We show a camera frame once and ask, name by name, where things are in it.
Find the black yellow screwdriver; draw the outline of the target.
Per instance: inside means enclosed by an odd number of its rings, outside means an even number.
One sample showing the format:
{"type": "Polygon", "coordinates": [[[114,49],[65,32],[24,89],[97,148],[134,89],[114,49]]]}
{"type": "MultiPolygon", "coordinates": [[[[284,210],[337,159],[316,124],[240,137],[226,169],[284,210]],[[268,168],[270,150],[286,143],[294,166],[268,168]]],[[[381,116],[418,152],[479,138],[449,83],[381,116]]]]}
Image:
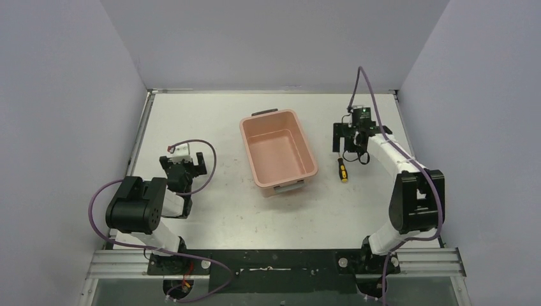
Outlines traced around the black yellow screwdriver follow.
{"type": "Polygon", "coordinates": [[[348,182],[348,172],[345,167],[344,159],[342,157],[339,157],[337,159],[338,168],[339,168],[339,178],[341,182],[348,182]]]}

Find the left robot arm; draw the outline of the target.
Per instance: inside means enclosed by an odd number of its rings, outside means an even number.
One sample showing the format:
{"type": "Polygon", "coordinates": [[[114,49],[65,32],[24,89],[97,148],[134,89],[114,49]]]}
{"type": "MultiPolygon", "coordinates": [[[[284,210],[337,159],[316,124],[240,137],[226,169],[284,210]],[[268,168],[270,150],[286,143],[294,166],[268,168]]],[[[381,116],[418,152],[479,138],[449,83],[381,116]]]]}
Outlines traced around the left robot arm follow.
{"type": "Polygon", "coordinates": [[[188,218],[193,179],[207,174],[204,155],[173,153],[161,156],[159,163],[165,177],[144,180],[137,176],[125,177],[108,205],[105,219],[109,228],[139,239],[152,253],[165,256],[164,266],[174,275],[189,267],[189,256],[183,251],[186,244],[174,234],[162,218],[188,218]]]}

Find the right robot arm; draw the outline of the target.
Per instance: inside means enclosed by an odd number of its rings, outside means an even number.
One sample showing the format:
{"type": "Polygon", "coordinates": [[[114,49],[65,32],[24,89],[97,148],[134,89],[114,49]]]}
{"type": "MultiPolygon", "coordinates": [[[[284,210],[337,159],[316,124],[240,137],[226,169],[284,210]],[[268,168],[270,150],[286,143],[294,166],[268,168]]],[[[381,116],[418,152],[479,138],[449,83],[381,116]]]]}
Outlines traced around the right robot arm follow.
{"type": "Polygon", "coordinates": [[[381,270],[385,256],[403,242],[439,227],[444,221],[445,183],[440,170],[428,170],[407,154],[387,127],[333,125],[332,150],[338,154],[353,152],[376,159],[394,179],[389,218],[367,236],[359,256],[367,273],[381,270]]]}

